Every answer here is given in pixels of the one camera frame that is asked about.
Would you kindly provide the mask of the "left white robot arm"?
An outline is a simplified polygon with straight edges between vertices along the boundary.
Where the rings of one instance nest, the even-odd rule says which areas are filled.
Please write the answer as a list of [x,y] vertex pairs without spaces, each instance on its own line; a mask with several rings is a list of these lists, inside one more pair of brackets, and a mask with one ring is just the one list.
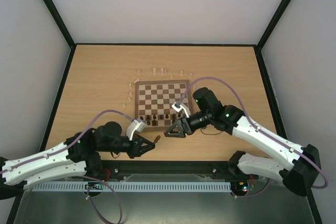
[[43,152],[9,160],[1,158],[1,199],[16,197],[23,191],[43,182],[66,177],[89,176],[107,179],[101,152],[126,153],[130,158],[140,157],[155,149],[157,141],[140,135],[144,124],[137,120],[129,126],[126,135],[117,122],[108,122],[98,128],[79,132],[64,142]]

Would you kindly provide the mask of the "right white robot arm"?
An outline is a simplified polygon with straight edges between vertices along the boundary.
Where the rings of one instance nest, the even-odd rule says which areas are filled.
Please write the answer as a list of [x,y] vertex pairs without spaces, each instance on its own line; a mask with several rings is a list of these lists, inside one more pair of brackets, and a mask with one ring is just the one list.
[[177,112],[184,110],[187,114],[172,123],[164,133],[166,137],[185,138],[212,125],[221,132],[246,140],[270,156],[256,157],[237,151],[228,161],[232,176],[258,175],[283,183],[298,196],[308,195],[321,167],[315,146],[308,144],[303,147],[267,130],[243,110],[233,105],[222,105],[208,88],[196,90],[193,98],[200,109],[194,114],[185,105],[173,103],[173,109]]

